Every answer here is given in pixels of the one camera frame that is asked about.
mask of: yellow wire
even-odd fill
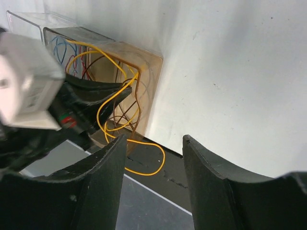
[[[69,43],[73,43],[73,44],[77,44],[77,45],[81,45],[81,46],[89,46],[95,50],[97,50],[98,52],[100,52],[101,54],[103,54],[106,58],[108,58],[125,76],[125,79],[127,79],[127,74],[125,73],[125,71],[112,59],[110,58],[105,52],[103,52],[101,49],[99,49],[98,47],[94,46],[94,45],[91,45],[91,44],[88,44],[88,43],[85,43],[85,42],[75,42],[75,41],[70,41],[70,40],[67,40]],[[84,55],[86,52],[82,53],[82,54],[79,54],[75,57],[75,59],[77,59],[78,57]],[[105,129],[102,127],[102,125],[100,124],[100,120],[99,120],[99,114],[100,114],[100,111],[101,109],[108,103],[110,102],[111,100],[113,100],[115,97],[117,97],[121,92],[123,92],[129,85],[131,85],[133,83],[133,81],[135,79],[138,78],[138,75],[139,73],[137,72],[135,74],[135,76],[129,81],[128,84],[124,85],[117,93],[115,93],[112,97],[110,97],[109,99],[107,99],[105,102],[102,103],[102,105],[99,107],[98,111],[97,111],[97,114],[96,114],[96,119],[97,119],[97,123],[98,123],[98,126],[100,127],[100,129],[104,132],[105,134],[105,137],[106,137],[106,140],[107,142],[108,141],[108,138],[107,136],[111,137],[111,138],[116,138],[115,136],[107,133],[107,131],[105,130],[106,129],[106,123],[105,123]],[[137,140],[132,140],[132,139],[127,139],[127,141],[129,142],[133,142],[133,143],[137,143],[137,144],[141,144],[141,145],[151,145],[151,146],[156,146],[158,147],[162,154],[163,154],[163,159],[162,159],[162,163],[160,165],[160,167],[155,171],[155,172],[152,172],[152,173],[142,173],[142,172],[137,172],[137,171],[134,171],[134,170],[131,170],[127,167],[125,167],[125,169],[131,173],[135,173],[137,175],[142,175],[142,176],[153,176],[155,174],[157,174],[164,166],[164,163],[165,163],[165,152],[163,150],[163,148],[158,145],[158,144],[155,144],[155,143],[149,143],[149,142],[142,142],[142,141],[137,141]]]
[[[136,116],[136,114],[138,114],[139,108],[135,111],[134,115],[132,116],[132,118],[125,124],[121,125],[121,127],[117,127],[117,128],[113,128],[113,129],[108,129],[106,128],[107,131],[116,131],[116,130],[120,130],[124,127],[126,127],[127,125],[129,125],[131,123],[131,121],[134,119],[134,117]]]
[[[104,51],[102,51],[98,47],[96,47],[92,44],[86,43],[86,42],[76,42],[76,41],[71,41],[71,40],[66,40],[66,41],[69,42],[69,43],[73,43],[73,44],[77,44],[77,45],[81,45],[81,46],[88,46],[88,47],[91,47],[91,48],[97,50],[99,53],[101,53],[107,59],[109,59],[124,74],[125,80],[127,79],[127,74],[125,73],[125,71],[112,58],[110,58],[110,56],[108,54],[106,54]]]
[[[81,53],[81,54],[78,54],[77,56],[75,56],[75,57],[71,60],[70,64],[68,65],[68,70],[67,70],[66,72],[69,73],[69,70],[70,70],[70,68],[71,68],[71,65],[73,64],[73,62],[74,62],[77,58],[79,58],[79,57],[81,57],[81,56],[83,56],[83,55],[85,55],[85,54],[95,54],[95,53],[99,53],[99,52],[98,52],[98,51],[86,51],[86,52],[83,52],[83,53]]]

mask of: white tabletop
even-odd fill
[[[162,55],[146,137],[181,154],[182,136],[190,134],[267,176],[307,170],[306,9],[303,0],[44,4],[48,12]]]

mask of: table surface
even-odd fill
[[[303,0],[37,0],[26,6],[164,58],[146,137],[181,153],[182,136],[190,134],[267,176],[307,170],[305,9]]]

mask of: gray floor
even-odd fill
[[[86,156],[88,153],[65,141],[22,172],[29,176],[50,175]],[[193,229],[191,213],[124,175],[116,230]]]

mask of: white table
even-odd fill
[[[146,137],[181,153],[182,136],[190,134],[267,176],[307,170],[306,1],[45,0],[43,6],[163,56]]]

